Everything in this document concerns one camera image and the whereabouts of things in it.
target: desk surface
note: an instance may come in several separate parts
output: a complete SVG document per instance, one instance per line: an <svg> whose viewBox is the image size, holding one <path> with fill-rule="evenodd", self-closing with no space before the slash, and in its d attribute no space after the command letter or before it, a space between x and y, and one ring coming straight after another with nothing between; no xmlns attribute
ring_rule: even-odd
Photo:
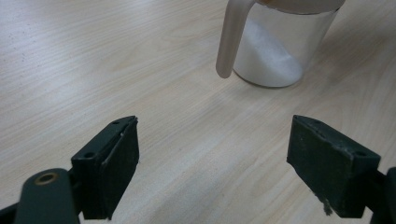
<svg viewBox="0 0 396 224"><path fill-rule="evenodd" d="M347 0L283 89L217 76L226 4L0 1L0 207L136 115L141 159L111 223L368 223L326 217L286 155L298 114L396 165L395 1Z"/></svg>

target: pitcher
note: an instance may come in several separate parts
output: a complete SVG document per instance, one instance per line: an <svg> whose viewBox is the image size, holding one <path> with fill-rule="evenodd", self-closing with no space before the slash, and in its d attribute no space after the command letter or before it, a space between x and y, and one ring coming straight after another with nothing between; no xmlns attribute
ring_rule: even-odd
<svg viewBox="0 0 396 224"><path fill-rule="evenodd" d="M216 69L266 87L298 81L345 0L229 0Z"/></svg>

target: screw hole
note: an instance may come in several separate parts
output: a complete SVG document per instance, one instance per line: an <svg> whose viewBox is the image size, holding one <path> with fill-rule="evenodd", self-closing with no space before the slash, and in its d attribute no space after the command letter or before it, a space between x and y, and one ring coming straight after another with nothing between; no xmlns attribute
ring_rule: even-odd
<svg viewBox="0 0 396 224"><path fill-rule="evenodd" d="M95 155L95 153L93 153L93 152L87 152L84 154L84 158L89 159L89 158L92 158L94 155Z"/></svg>
<svg viewBox="0 0 396 224"><path fill-rule="evenodd" d="M40 185L40 186L48 185L49 183L52 183L53 181L55 181L56 178L58 178L58 175L56 173L46 173L46 174L39 176L35 180L35 184Z"/></svg>

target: wooden table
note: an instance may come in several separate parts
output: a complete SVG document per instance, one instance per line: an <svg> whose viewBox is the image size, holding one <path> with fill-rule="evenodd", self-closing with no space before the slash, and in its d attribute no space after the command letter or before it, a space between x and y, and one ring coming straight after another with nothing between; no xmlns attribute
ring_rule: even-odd
<svg viewBox="0 0 396 224"><path fill-rule="evenodd" d="M110 223L368 223L326 217L286 156L298 114L396 165L396 2L347 0L283 89L218 77L226 4L1 0L0 207L137 115L141 159Z"/></svg>

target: white plastic handle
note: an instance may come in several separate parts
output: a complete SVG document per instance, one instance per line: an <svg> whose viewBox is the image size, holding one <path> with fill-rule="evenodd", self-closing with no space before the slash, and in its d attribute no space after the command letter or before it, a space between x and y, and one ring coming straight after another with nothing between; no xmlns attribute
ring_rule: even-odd
<svg viewBox="0 0 396 224"><path fill-rule="evenodd" d="M255 3L256 0L230 0L228 2L216 61L216 70L220 77L227 78L233 71L248 13Z"/></svg>

